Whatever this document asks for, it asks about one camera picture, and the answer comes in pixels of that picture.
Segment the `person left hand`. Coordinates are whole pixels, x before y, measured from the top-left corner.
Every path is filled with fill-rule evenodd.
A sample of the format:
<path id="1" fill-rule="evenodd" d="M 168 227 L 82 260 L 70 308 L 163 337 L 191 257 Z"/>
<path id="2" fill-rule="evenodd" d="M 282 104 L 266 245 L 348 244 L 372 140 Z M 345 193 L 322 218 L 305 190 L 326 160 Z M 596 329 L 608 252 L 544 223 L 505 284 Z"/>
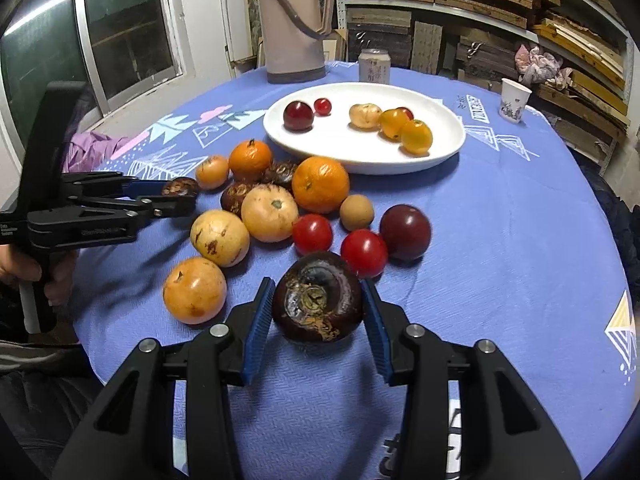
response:
<path id="1" fill-rule="evenodd" d="M 73 287 L 73 274 L 78 252 L 66 252 L 52 266 L 44 280 L 44 294 L 52 307 L 65 304 Z M 38 282 L 42 278 L 40 265 L 10 245 L 1 246 L 1 281 L 12 284 L 16 281 Z"/>

